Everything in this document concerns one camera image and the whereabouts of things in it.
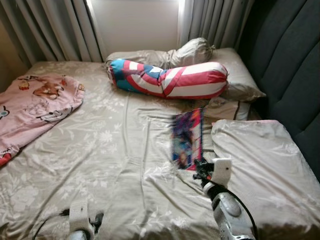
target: dark gray upholstered headboard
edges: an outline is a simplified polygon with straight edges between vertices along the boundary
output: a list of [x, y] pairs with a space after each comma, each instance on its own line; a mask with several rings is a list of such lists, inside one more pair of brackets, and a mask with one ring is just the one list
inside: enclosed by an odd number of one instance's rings
[[255, 0], [238, 53], [320, 182], [319, 0]]

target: wall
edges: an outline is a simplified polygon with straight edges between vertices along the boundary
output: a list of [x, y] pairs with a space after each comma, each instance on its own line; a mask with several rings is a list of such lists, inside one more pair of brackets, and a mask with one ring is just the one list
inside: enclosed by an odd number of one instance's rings
[[0, 21], [0, 93], [7, 89], [12, 80], [25, 74], [27, 70]]
[[88, 1], [106, 54], [177, 48], [179, 0]]

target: curtain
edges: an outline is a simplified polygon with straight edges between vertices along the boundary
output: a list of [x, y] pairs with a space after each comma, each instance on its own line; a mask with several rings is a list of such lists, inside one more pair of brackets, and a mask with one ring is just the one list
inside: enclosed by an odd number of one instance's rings
[[180, 4], [180, 46], [203, 37], [216, 48], [238, 48], [249, 12], [255, 0], [184, 0]]
[[0, 19], [28, 67], [103, 60], [86, 0], [0, 0]]

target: beige floral bed sheet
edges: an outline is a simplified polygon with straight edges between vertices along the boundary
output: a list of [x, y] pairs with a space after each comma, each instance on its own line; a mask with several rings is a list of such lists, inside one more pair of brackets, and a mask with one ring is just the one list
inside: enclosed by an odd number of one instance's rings
[[[27, 74], [48, 73], [84, 84], [84, 101], [0, 169], [0, 239], [31, 239], [43, 219], [77, 199], [87, 199], [91, 219], [104, 212], [97, 239], [219, 239], [200, 183], [170, 161], [172, 116], [193, 101], [115, 89], [101, 63], [40, 62]], [[207, 157], [210, 130], [208, 121]], [[56, 217], [39, 239], [68, 233], [68, 218]]]

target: black cable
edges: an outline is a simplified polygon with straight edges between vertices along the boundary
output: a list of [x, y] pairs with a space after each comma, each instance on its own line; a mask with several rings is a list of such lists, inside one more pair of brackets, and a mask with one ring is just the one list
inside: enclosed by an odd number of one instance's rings
[[51, 215], [51, 216], [48, 216], [44, 221], [43, 223], [40, 225], [40, 227], [37, 229], [37, 231], [35, 232], [35, 234], [33, 235], [33, 238], [32, 240], [36, 240], [36, 237], [38, 235], [38, 233], [40, 232], [41, 228], [45, 225], [45, 223], [49, 220], [49, 219], [52, 219], [54, 217], [58, 217], [58, 216], [69, 216], [69, 213], [70, 213], [70, 209], [67, 208], [65, 210], [63, 210], [61, 213], [57, 214], [57, 215]]
[[252, 224], [252, 227], [253, 227], [253, 232], [254, 232], [254, 237], [256, 238], [256, 240], [259, 240], [259, 236], [258, 236], [258, 228], [257, 228], [257, 225], [255, 223], [255, 220], [254, 218], [252, 217], [250, 211], [248, 210], [248, 208], [246, 207], [246, 205], [240, 200], [240, 198], [235, 195], [232, 191], [230, 191], [229, 189], [225, 188], [224, 186], [220, 185], [220, 184], [217, 184], [215, 183], [214, 181], [209, 181], [211, 182], [213, 185], [215, 186], [219, 186], [220, 188], [222, 188], [225, 192], [231, 194], [241, 205], [242, 207], [244, 208], [244, 210], [246, 211], [246, 213], [249, 215], [249, 218], [250, 218], [250, 221], [251, 221], [251, 224]]

